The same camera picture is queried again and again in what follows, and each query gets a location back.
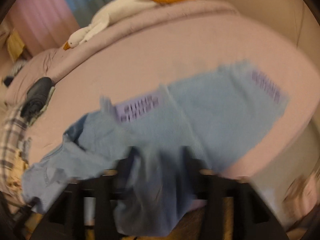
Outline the pink and blue curtains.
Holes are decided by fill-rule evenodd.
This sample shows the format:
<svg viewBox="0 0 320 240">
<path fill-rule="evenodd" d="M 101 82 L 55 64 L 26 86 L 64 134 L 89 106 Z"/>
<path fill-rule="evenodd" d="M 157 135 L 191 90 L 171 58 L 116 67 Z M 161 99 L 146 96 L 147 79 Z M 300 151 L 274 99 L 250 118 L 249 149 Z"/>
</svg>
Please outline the pink and blue curtains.
<svg viewBox="0 0 320 240">
<path fill-rule="evenodd" d="M 59 48 L 112 0 L 17 0 L 7 19 L 33 56 Z"/>
</svg>

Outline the white goose plush toy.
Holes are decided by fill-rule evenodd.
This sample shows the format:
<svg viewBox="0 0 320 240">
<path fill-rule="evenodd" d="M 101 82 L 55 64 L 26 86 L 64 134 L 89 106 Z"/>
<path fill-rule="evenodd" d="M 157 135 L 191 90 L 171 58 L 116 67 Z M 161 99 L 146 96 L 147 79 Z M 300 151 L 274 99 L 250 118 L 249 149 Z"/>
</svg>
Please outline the white goose plush toy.
<svg viewBox="0 0 320 240">
<path fill-rule="evenodd" d="M 63 46 L 64 50 L 75 48 L 107 27 L 144 10 L 149 10 L 162 4 L 172 4 L 186 0 L 113 0 L 104 5 L 92 18 L 88 26 L 83 27 L 69 37 Z"/>
</svg>

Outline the black and white plush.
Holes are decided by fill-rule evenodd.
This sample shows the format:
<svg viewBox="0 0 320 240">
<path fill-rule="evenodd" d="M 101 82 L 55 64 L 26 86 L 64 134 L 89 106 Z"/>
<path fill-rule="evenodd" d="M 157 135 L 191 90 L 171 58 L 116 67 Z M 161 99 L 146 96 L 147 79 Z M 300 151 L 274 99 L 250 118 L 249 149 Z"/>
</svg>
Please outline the black and white plush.
<svg viewBox="0 0 320 240">
<path fill-rule="evenodd" d="M 28 63 L 27 60 L 17 60 L 9 74 L 2 80 L 5 87 L 9 87 L 15 76 L 20 72 L 20 70 Z"/>
</svg>

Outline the pink bed sheet mattress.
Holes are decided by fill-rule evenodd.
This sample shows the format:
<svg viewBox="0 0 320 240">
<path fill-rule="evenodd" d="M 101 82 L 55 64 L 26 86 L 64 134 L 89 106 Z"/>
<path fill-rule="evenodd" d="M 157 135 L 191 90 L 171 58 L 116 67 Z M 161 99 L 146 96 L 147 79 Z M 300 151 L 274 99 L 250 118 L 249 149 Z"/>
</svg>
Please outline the pink bed sheet mattress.
<svg viewBox="0 0 320 240">
<path fill-rule="evenodd" d="M 289 40 L 239 15 L 200 15 L 131 34 L 95 53 L 57 83 L 47 110 L 28 129 L 30 163 L 61 143 L 64 131 L 99 108 L 102 95 L 118 103 L 160 84 L 247 59 L 289 95 L 268 135 L 223 172 L 252 176 L 303 132 L 319 103 L 315 65 Z"/>
</svg>

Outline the plaid pillow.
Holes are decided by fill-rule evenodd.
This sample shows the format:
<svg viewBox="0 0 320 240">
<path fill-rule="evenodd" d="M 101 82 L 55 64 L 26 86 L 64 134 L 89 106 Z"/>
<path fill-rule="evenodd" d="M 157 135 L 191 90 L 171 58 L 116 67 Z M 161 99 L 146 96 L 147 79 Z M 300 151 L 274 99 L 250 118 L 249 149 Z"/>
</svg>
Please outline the plaid pillow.
<svg viewBox="0 0 320 240">
<path fill-rule="evenodd" d="M 9 174 L 15 167 L 18 143 L 24 140 L 28 125 L 21 117 L 22 105 L 8 110 L 1 123 L 1 191 L 10 196 L 18 194 L 8 183 Z"/>
</svg>

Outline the pink duvet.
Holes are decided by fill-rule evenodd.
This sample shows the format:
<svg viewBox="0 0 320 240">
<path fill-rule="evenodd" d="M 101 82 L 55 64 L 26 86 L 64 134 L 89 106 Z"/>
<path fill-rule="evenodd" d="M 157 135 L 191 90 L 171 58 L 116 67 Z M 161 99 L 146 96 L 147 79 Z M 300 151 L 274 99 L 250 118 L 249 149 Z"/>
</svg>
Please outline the pink duvet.
<svg viewBox="0 0 320 240">
<path fill-rule="evenodd" d="M 161 23 L 204 14 L 237 15 L 239 11 L 225 1 L 191 0 L 140 12 L 106 28 L 76 48 L 67 51 L 52 48 L 37 54 L 18 72 L 9 87 L 1 87 L 1 102 L 7 106 L 21 103 L 38 79 L 47 76 L 57 83 L 91 56 L 122 38 Z"/>
</svg>

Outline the light blue denim pants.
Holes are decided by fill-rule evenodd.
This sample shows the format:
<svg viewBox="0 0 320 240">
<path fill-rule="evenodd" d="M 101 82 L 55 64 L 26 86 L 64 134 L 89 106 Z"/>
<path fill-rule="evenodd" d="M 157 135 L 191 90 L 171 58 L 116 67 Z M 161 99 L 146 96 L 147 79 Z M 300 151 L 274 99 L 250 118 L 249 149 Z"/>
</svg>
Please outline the light blue denim pants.
<svg viewBox="0 0 320 240">
<path fill-rule="evenodd" d="M 120 233 L 165 236 L 193 202 L 182 148 L 222 172 L 244 156 L 284 113 L 289 97 L 248 62 L 160 86 L 149 95 L 87 113 L 65 130 L 62 143 L 22 176 L 25 200 L 46 212 L 73 177 L 113 168 L 130 147 L 139 155 L 126 197 L 114 211 Z"/>
</svg>

